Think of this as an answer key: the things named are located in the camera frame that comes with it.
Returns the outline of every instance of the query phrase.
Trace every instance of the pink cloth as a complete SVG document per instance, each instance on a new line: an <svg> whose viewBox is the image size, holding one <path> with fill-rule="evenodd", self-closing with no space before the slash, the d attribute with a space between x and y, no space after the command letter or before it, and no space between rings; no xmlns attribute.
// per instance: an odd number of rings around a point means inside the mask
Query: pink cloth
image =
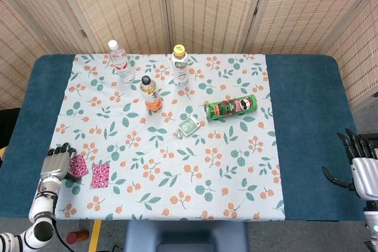
<svg viewBox="0 0 378 252"><path fill-rule="evenodd" d="M110 165L94 165L91 188L106 188L109 184Z"/></svg>
<svg viewBox="0 0 378 252"><path fill-rule="evenodd" d="M77 155L70 160L71 173L75 177L83 177L88 173L88 168L82 155Z"/></svg>

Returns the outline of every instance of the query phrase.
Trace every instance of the white bottle cap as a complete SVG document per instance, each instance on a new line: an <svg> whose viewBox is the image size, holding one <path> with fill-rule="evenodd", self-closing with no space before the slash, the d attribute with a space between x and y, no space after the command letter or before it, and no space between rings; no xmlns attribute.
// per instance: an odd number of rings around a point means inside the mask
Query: white bottle cap
<svg viewBox="0 0 378 252"><path fill-rule="evenodd" d="M118 43L115 40L111 40L107 44L111 50L117 50L118 49Z"/></svg>

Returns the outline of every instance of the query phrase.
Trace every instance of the woven screen panel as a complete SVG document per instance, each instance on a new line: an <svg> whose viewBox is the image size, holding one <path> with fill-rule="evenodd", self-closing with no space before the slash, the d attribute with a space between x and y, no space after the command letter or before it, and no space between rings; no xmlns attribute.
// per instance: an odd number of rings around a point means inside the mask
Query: woven screen panel
<svg viewBox="0 0 378 252"><path fill-rule="evenodd" d="M72 26L58 0L16 0L62 53L85 53L79 31Z"/></svg>
<svg viewBox="0 0 378 252"><path fill-rule="evenodd" d="M165 0L76 0L102 51L117 40L128 53L167 53Z"/></svg>
<svg viewBox="0 0 378 252"><path fill-rule="evenodd" d="M252 0L170 0L174 44L189 53L237 53Z"/></svg>
<svg viewBox="0 0 378 252"><path fill-rule="evenodd" d="M378 0L368 0L326 54L338 63L350 102L378 86Z"/></svg>
<svg viewBox="0 0 378 252"><path fill-rule="evenodd" d="M267 0L251 53L316 53L355 0Z"/></svg>
<svg viewBox="0 0 378 252"><path fill-rule="evenodd" d="M0 0L0 106L20 107L34 61L50 51L6 0Z"/></svg>

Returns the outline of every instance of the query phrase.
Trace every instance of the floor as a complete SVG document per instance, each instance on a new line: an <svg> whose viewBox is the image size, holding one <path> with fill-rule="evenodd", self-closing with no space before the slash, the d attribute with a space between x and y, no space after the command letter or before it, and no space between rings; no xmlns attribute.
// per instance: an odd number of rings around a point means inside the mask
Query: floor
<svg viewBox="0 0 378 252"><path fill-rule="evenodd" d="M353 114L359 133L378 133L378 99ZM58 230L65 239L70 231L92 231L93 221L58 221ZM26 219L0 218L0 231L19 234L30 223ZM103 221L97 250L112 251L116 244L123 247L126 221ZM248 224L251 252L368 252L364 241L369 235L364 222L312 222L282 221L253 222ZM88 251L89 240L77 243L71 248L76 252ZM51 243L40 251L66 251L56 235Z"/></svg>

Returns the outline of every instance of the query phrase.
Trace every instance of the green packet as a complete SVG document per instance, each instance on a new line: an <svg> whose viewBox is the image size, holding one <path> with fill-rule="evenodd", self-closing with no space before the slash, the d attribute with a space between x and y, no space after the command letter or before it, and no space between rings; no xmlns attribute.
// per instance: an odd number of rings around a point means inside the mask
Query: green packet
<svg viewBox="0 0 378 252"><path fill-rule="evenodd" d="M187 137L199 127L200 122L198 122L194 116L189 116L187 120L178 125L178 129L175 133L173 133L173 137L175 137L175 139L182 139L183 135Z"/></svg>

